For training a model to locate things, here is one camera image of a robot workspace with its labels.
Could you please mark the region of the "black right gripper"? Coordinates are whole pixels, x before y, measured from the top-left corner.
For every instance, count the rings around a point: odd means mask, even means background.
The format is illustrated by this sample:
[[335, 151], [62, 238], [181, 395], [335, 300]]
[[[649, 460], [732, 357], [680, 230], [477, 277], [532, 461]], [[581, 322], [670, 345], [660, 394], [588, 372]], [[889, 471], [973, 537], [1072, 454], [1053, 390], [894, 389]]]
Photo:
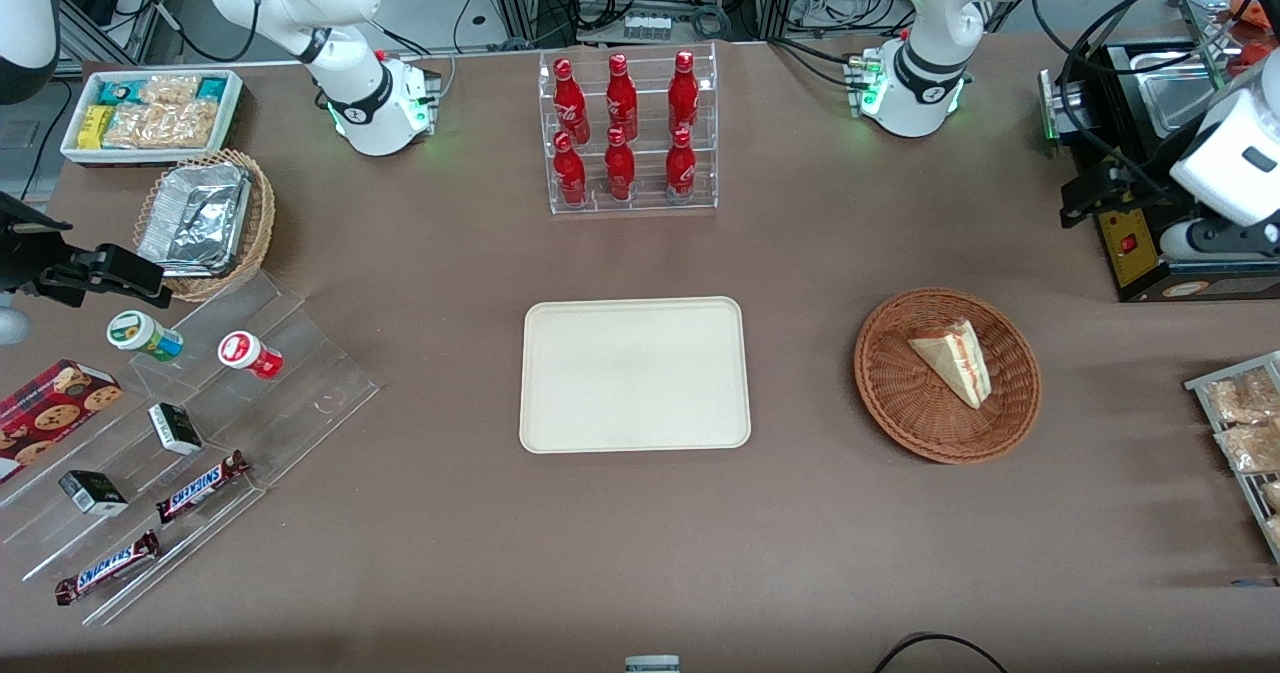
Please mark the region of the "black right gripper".
[[141, 299], [151, 307], [169, 307], [172, 290], [165, 269], [118, 244], [99, 244], [93, 253], [70, 253], [63, 239], [73, 230], [1, 194], [1, 290], [14, 290], [36, 281], [36, 296], [81, 307], [87, 293], [114, 293]]

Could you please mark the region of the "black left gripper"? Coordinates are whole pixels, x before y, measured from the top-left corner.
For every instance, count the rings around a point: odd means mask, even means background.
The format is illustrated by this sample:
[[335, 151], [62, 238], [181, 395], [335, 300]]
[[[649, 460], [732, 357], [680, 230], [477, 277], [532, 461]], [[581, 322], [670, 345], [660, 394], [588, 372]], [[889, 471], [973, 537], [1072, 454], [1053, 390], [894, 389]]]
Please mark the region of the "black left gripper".
[[1078, 175], [1060, 187], [1060, 226], [1078, 226], [1098, 212], [1117, 216], [1146, 209], [1155, 209], [1157, 218], [1189, 219], [1190, 194], [1171, 177], [1184, 152], [1185, 146], [1160, 146], [1138, 164], [1115, 146], [1097, 159], [1094, 175]]

